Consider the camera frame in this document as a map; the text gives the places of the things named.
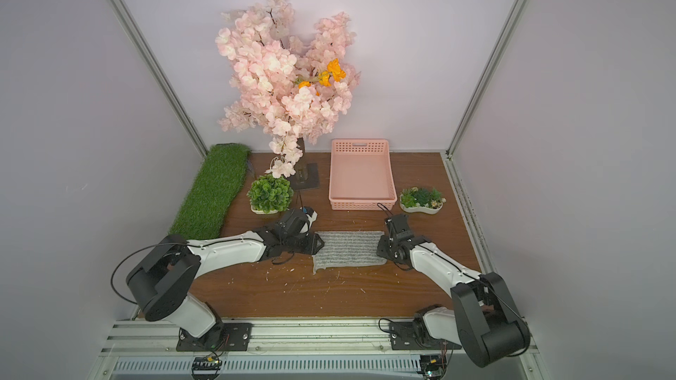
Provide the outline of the grey striped dishcloth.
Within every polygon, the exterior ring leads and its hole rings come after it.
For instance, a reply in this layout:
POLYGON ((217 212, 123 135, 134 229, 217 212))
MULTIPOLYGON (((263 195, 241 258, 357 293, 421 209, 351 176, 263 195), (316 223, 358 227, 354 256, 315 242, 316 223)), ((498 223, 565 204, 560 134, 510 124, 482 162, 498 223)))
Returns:
POLYGON ((387 260, 377 255, 383 235, 383 232, 319 232, 324 246, 313 255, 313 272, 384 265, 387 260))

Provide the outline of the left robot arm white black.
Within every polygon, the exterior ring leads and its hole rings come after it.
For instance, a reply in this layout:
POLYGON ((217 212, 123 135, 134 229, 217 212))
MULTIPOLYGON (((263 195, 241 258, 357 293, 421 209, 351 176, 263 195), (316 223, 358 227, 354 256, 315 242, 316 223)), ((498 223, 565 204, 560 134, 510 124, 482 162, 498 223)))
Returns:
POLYGON ((222 341, 222 318, 190 293, 195 279, 245 263, 275 260, 285 253, 315 255, 324 246, 312 231, 318 214, 310 207, 286 211, 278 220, 240 235, 186 240, 169 235, 142 250, 147 254, 125 283, 149 322, 168 321, 187 340, 207 350, 222 341))

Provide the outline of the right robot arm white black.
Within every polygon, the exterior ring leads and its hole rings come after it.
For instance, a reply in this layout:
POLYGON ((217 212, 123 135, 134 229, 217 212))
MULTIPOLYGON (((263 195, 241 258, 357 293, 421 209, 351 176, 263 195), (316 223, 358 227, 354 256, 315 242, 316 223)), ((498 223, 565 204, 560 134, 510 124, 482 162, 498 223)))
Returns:
POLYGON ((427 307, 402 328, 391 325, 395 340, 428 349, 444 342, 454 344, 480 368, 530 348, 529 327, 502 276, 461 265, 427 237, 415 235, 406 214, 387 217, 385 225, 387 233, 378 241, 377 255, 402 270, 424 274, 449 295, 453 305, 450 310, 427 307))

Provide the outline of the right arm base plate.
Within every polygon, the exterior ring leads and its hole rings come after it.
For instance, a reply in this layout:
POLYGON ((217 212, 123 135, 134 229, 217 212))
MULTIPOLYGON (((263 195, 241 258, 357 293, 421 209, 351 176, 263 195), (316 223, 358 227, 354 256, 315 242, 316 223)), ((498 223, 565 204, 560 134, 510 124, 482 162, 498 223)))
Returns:
POLYGON ((460 350, 462 346, 450 341, 434 339, 420 321, 392 321, 382 318, 378 328, 390 341, 392 350, 401 351, 443 351, 460 350))

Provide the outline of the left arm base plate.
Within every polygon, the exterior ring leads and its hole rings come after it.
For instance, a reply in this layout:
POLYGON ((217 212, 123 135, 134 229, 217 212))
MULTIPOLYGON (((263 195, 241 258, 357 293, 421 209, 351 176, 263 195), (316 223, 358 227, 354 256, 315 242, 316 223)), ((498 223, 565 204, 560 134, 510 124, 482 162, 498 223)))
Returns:
POLYGON ((187 330, 179 330, 177 352, 232 352, 247 351, 254 325, 251 323, 222 323, 211 327, 204 336, 191 336, 187 330))

